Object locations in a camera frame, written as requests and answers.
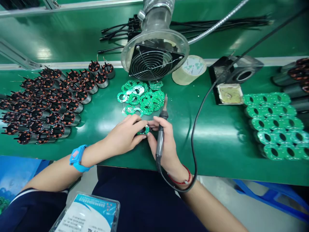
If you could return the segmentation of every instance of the red string bracelet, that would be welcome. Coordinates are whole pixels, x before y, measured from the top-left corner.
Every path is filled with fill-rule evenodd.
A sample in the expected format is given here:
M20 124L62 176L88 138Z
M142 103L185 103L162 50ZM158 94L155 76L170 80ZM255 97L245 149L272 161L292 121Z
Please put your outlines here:
M184 180L184 182L182 182L182 183L173 180L173 179L171 178L170 174L167 174L167 175L170 177L170 179L171 179L174 183L176 183L176 184L188 184L188 183L190 182L190 180L191 180L191 173L190 173L189 169L188 169L186 166L184 166L184 167L186 168L186 170L187 170L188 173L189 173L189 179L188 179L188 180Z

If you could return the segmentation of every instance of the gray floor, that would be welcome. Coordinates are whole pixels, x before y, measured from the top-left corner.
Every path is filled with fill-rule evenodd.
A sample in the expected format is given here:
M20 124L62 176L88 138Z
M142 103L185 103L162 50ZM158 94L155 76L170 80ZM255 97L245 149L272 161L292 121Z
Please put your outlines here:
M305 232L307 224L251 197L237 193L230 179L199 176L200 182L240 220L250 232ZM67 203L74 199L77 191L91 194L96 185L97 169L84 173L81 181L70 191ZM248 186L258 195L266 189L254 182Z

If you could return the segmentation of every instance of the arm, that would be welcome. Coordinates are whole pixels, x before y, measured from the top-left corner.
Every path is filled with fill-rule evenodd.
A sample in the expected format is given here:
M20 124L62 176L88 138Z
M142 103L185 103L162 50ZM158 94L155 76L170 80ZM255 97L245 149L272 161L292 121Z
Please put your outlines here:
M146 138L145 135L135 136L146 125L147 121L141 120L141 117L128 115L106 138L84 150L81 164L85 167L91 167L112 156L132 150ZM41 191L58 192L68 188L82 175L74 166L70 165L70 156L68 155L49 165L30 180L23 190L34 188Z
M162 167L177 182L188 179L188 171L182 166L177 153L172 125L163 118L154 116L154 121L148 122L154 130L159 124L164 128L164 147L161 158ZM147 134L149 146L155 157L157 141L151 133ZM247 229L226 209L199 181L192 189L181 194L182 199L191 208L203 225L211 232L246 232Z

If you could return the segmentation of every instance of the soldering iron cable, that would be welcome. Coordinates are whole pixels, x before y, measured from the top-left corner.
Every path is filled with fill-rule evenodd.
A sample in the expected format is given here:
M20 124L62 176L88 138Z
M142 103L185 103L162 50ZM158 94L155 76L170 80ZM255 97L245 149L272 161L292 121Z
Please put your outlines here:
M199 108L199 111L195 117L194 120L194 124L193 124L193 128L192 128L192 134L191 134L191 147L192 147L192 156L193 156L193 161L194 161L194 166L195 166L195 171L194 171L194 176L192 179L192 182L189 184L189 186L186 189L179 189L176 188L173 184L171 184L163 175L162 172L162 167L161 167L161 157L156 157L156 165L157 165L157 169L158 171L161 173L162 177L164 178L164 180L176 191L180 192L180 193L184 193L184 192L188 192L194 185L196 178L197 178L197 162L196 162L196 157L195 157L195 151L194 151L194 132L195 132L195 127L196 127L196 122L199 118L199 115L201 113L201 110L203 108L203 105L205 103L205 100L207 98L207 96L209 95L209 93L212 91L212 89L217 85L218 81L225 75L226 71L230 70L230 68L232 68L234 66L234 64L236 64L241 58L243 58L245 55L247 55L249 52L251 52L254 48L256 48L258 45L260 45L262 42L264 42L266 39L268 39L270 36L272 36L273 34L275 34L277 31L279 31L280 29L282 29L284 26L286 26L287 24L289 24L290 22L292 22L294 19L296 19L297 17L299 17L301 14L303 14L305 11L308 10L309 7L306 7L304 9L302 9L300 12L296 13L294 16L292 16L291 18L287 19L284 23L282 23L281 25L279 25L278 27L276 27L274 30L272 30L270 33L268 33L267 35L265 35L263 38L261 38L259 41L257 41L253 46L251 46L248 50L246 50L241 56L239 56L233 63L231 63L222 73L221 75L216 79L216 81L212 84L212 86L210 87L210 89L207 91L201 105Z

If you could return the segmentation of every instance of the clear tape roll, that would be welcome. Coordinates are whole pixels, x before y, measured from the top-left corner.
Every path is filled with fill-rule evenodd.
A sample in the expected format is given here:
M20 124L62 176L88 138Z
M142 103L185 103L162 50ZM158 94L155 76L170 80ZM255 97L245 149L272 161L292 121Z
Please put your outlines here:
M178 85L188 85L201 76L207 69L206 62L199 56L189 55L183 65L172 73Z

